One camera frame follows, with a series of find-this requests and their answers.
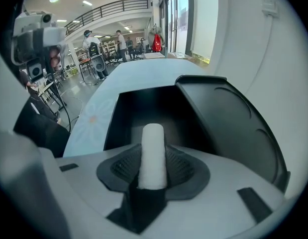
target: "black metal railing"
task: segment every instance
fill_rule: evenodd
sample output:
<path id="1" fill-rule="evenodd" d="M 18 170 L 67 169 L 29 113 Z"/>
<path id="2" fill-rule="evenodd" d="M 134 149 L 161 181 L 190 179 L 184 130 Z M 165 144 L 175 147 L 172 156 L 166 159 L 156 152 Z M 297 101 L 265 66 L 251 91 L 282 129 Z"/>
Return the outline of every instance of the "black metal railing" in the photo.
<path id="1" fill-rule="evenodd" d="M 73 19 L 66 27 L 66 36 L 100 18 L 129 10 L 148 9 L 149 0 L 119 0 L 111 2 Z"/>

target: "black cable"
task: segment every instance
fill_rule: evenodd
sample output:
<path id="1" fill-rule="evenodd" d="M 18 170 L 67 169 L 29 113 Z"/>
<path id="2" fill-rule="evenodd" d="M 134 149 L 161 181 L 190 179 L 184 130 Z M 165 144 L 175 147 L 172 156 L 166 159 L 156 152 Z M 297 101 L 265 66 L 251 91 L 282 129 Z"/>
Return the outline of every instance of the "black cable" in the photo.
<path id="1" fill-rule="evenodd" d="M 63 108 L 64 108 L 64 110 L 65 110 L 65 112 L 66 112 L 66 115 L 68 116 L 69 126 L 70 126 L 69 132 L 71 133 L 71 121 L 70 121 L 70 116 L 69 116 L 68 110 L 66 109 L 65 104 L 64 104 L 64 102 L 63 102 L 63 99 L 62 99 L 62 97 L 61 97 L 61 95 L 60 95 L 59 89 L 58 89 L 58 87 L 56 86 L 53 73 L 51 73 L 51 77 L 52 77 L 53 84 L 54 84 L 54 86 L 55 86 L 55 88 L 56 88 L 56 90 L 57 90 L 57 92 L 58 92 L 58 97 L 57 97 L 57 98 L 61 101 L 61 103 L 62 103 L 62 105 L 63 105 Z"/>
<path id="2" fill-rule="evenodd" d="M 72 119 L 71 122 L 70 122 L 70 124 L 73 122 L 73 120 L 76 120 L 76 119 L 78 119 L 78 118 L 79 118 L 79 116 L 77 116 L 76 118 Z"/>

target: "gray floor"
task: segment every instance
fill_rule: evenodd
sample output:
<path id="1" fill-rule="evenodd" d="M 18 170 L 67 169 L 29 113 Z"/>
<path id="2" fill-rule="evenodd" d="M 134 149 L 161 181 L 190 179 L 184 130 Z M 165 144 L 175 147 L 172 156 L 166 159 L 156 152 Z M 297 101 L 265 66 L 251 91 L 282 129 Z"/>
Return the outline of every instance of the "gray floor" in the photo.
<path id="1" fill-rule="evenodd" d="M 110 74 L 116 67 L 117 65 L 109 66 L 108 73 Z M 94 92 L 102 84 L 102 82 L 98 81 L 99 84 L 94 86 L 94 83 L 96 83 L 97 80 L 93 77 L 93 75 L 89 75 L 88 71 L 86 71 L 83 76 L 85 82 L 91 84 L 85 84 L 84 82 L 80 82 L 82 80 L 82 76 L 79 73 L 75 76 L 67 78 L 65 81 L 61 81 L 62 86 L 59 86 L 59 92 L 62 95 L 63 101 L 67 104 L 66 108 L 69 113 L 70 121 L 72 121 L 71 128 L 73 128 L 77 120 L 75 118 L 80 114 L 82 105 L 83 107 L 86 105 Z M 48 102 L 48 104 L 54 112 L 57 111 L 59 108 L 58 104 L 52 99 Z M 64 109 L 61 109 L 59 111 L 59 117 L 62 119 L 61 125 L 69 129 L 69 120 Z"/>

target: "white shirt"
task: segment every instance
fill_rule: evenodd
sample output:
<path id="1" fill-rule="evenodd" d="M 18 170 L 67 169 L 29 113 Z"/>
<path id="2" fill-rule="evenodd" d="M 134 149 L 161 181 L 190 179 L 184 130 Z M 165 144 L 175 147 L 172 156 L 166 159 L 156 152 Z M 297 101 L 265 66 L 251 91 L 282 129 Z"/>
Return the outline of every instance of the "white shirt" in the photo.
<path id="1" fill-rule="evenodd" d="M 119 48 L 121 50 L 126 49 L 126 42 L 124 39 L 124 36 L 122 36 L 121 34 L 118 36 L 118 41 L 119 41 Z"/>
<path id="2" fill-rule="evenodd" d="M 91 43 L 96 43 L 96 44 L 100 44 L 100 40 L 98 40 L 96 37 L 88 37 L 84 40 L 82 48 L 86 51 L 88 51 Z"/>

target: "balcony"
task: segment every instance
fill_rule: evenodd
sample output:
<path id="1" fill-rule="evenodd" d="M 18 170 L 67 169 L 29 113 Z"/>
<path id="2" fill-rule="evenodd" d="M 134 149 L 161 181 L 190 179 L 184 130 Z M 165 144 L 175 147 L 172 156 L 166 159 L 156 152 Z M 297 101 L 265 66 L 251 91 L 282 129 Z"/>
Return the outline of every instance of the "balcony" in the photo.
<path id="1" fill-rule="evenodd" d="M 99 20 L 110 15 L 121 13 L 125 11 L 149 9 L 149 0 L 119 0 L 111 2 L 93 10 L 90 10 L 81 16 L 72 20 L 65 26 L 66 36 L 69 36 L 76 30 L 84 27 L 85 25 Z"/>

